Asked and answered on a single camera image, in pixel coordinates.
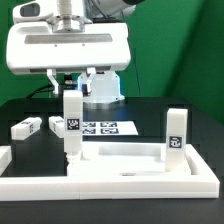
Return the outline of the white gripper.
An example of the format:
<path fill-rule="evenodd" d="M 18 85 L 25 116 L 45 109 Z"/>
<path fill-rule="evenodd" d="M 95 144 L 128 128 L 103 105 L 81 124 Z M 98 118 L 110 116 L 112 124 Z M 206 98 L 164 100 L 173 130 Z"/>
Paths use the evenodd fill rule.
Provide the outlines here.
<path fill-rule="evenodd" d="M 91 93 L 97 71 L 121 71 L 130 63 L 125 23 L 87 24 L 81 33 L 54 33 L 47 22 L 15 24 L 9 31 L 6 63 L 17 75 L 45 74 L 59 96 L 58 73 L 86 70 L 82 92 Z"/>

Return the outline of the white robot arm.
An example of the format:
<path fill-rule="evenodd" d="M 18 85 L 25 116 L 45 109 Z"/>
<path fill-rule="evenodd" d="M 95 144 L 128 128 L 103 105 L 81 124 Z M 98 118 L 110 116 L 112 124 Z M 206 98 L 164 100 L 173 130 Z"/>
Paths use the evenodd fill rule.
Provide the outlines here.
<path fill-rule="evenodd" d="M 58 73 L 79 75 L 89 108 L 120 103 L 119 71 L 131 60 L 123 19 L 144 0 L 32 0 L 13 9 L 6 63 L 16 75 L 45 74 L 59 91 Z"/>

